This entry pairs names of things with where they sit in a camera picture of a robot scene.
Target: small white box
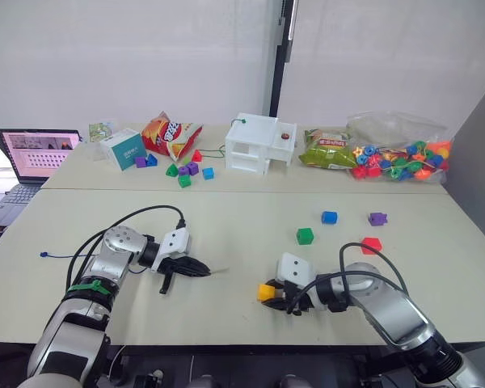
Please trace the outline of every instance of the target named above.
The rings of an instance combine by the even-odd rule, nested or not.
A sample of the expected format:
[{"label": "small white box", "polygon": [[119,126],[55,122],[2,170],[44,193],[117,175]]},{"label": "small white box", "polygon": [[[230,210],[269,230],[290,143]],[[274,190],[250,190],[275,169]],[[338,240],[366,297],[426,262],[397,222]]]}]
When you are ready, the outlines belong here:
[{"label": "small white box", "polygon": [[146,157],[146,147],[140,133],[126,128],[100,142],[104,153],[121,170],[135,164],[137,156]]}]

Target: laptop screen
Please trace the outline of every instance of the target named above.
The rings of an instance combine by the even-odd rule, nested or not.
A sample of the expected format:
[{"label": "laptop screen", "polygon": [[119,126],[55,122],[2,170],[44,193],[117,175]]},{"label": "laptop screen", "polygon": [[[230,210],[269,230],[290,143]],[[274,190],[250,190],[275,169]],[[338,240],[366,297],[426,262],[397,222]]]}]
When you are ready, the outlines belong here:
[{"label": "laptop screen", "polygon": [[0,129],[20,182],[44,182],[79,143],[73,130]]}]

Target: colorful beads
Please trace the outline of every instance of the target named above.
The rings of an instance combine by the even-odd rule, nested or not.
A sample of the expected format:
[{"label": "colorful beads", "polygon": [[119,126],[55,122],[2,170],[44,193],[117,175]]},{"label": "colorful beads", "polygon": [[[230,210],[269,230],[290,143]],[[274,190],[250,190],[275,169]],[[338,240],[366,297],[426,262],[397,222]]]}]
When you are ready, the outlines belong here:
[{"label": "colorful beads", "polygon": [[431,176],[431,171],[429,170],[418,170],[415,173],[415,179],[417,180],[426,180]]},{"label": "colorful beads", "polygon": [[438,150],[436,150],[436,154],[440,155],[444,159],[447,159],[449,157],[449,151],[445,148],[439,148]]},{"label": "colorful beads", "polygon": [[366,164],[367,160],[369,160],[369,157],[364,154],[361,154],[356,158],[357,164],[361,164],[361,165]]},{"label": "colorful beads", "polygon": [[425,143],[417,141],[406,148],[381,149],[375,145],[356,147],[352,152],[357,167],[350,171],[354,178],[377,178],[389,175],[397,181],[408,179],[426,180],[433,173],[447,171],[450,142]]},{"label": "colorful beads", "polygon": [[422,168],[422,163],[421,162],[411,162],[408,165],[407,170],[410,171],[410,172],[417,172],[421,168]]}]

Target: laptop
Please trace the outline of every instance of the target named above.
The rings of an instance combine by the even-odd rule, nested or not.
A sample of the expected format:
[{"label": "laptop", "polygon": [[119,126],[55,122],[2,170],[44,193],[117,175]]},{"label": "laptop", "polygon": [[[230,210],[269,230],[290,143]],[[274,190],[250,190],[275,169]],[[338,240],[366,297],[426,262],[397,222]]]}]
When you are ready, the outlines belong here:
[{"label": "laptop", "polygon": [[79,143],[79,132],[0,129],[0,140],[19,181],[0,200],[0,226],[9,226]]}]

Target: red chip bag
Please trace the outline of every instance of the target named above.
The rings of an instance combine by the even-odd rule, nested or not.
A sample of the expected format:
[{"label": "red chip bag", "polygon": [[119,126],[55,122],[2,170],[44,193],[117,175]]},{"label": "red chip bag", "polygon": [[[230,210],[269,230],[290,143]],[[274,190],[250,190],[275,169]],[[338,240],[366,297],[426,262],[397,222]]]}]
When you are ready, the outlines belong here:
[{"label": "red chip bag", "polygon": [[203,125],[170,121],[165,112],[152,119],[142,131],[146,149],[169,155],[176,161],[192,147]]}]

